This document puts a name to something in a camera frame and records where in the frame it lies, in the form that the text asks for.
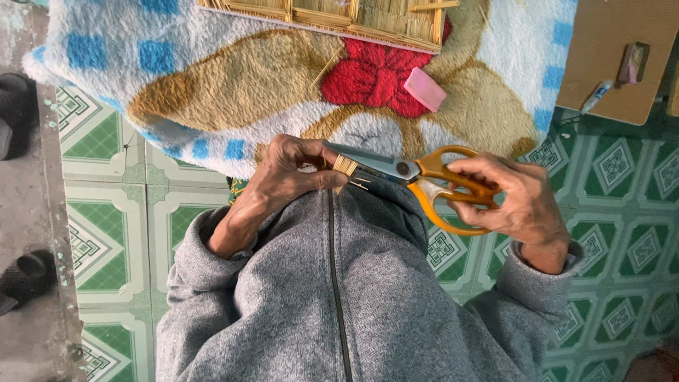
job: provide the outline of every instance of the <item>black slipper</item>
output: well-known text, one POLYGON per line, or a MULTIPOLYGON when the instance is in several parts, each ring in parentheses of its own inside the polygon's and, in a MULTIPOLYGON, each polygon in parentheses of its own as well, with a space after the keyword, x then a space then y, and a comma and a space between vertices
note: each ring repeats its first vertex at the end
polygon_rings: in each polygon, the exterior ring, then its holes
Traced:
POLYGON ((21 154, 36 103, 32 82, 14 73, 0 75, 0 160, 21 154))
POLYGON ((0 315, 19 309, 28 301, 41 296, 49 288, 48 271, 43 256, 26 254, 0 276, 0 315))

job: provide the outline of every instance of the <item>zipper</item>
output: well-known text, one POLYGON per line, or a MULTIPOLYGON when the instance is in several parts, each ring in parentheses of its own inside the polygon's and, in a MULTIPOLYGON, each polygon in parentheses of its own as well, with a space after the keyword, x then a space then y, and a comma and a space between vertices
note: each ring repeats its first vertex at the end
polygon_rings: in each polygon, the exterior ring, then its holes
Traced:
POLYGON ((344 359, 344 374, 346 382, 353 382, 351 375, 351 363, 349 360, 349 346, 346 342, 346 329, 344 327, 344 314, 342 313, 342 301, 340 300, 340 287, 337 284, 337 269, 335 265, 335 206, 333 205, 332 190, 328 190, 329 210, 329 234, 330 234, 330 276, 333 280, 333 292, 335 294, 335 307, 337 308, 337 321, 339 322, 339 341, 342 344, 342 358, 344 359))

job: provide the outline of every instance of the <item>glue bottle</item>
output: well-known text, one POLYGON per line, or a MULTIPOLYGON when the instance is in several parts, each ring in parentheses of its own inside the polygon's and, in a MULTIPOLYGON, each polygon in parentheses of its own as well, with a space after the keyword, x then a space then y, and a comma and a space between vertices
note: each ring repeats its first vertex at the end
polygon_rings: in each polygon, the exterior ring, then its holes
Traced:
POLYGON ((591 110, 594 105, 596 105, 597 102, 601 99, 601 97, 608 92, 608 89, 613 86, 613 81, 611 80, 605 80, 601 81, 599 86, 597 86, 596 90, 594 90, 594 93, 592 93, 591 96, 585 101, 585 104, 583 105, 583 108, 580 109, 580 114, 585 115, 588 111, 591 110))

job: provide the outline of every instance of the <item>red flower pattern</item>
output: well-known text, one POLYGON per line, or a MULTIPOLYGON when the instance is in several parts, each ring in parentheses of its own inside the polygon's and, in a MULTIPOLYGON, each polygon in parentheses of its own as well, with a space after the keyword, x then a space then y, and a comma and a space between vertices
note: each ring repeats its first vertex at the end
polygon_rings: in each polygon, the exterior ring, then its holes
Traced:
MULTIPOLYGON (((452 25, 443 25, 443 41, 452 25)), ((429 63, 432 54, 390 48, 356 39, 344 39, 348 57, 339 60, 323 78, 320 92, 324 100, 336 105, 362 103, 384 107, 406 118, 417 118, 429 110, 403 88, 414 67, 429 63)))

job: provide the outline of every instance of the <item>gray sweater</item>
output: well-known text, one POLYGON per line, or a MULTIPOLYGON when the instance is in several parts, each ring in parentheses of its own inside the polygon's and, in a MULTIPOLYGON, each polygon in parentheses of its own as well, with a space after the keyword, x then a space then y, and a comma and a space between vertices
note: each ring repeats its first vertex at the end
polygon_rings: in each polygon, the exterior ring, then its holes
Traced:
POLYGON ((228 208, 191 223, 158 324, 163 381, 536 381, 562 319, 563 274, 514 243, 497 284, 464 306, 426 261, 426 217, 402 186, 310 192, 222 260, 203 246, 228 208))

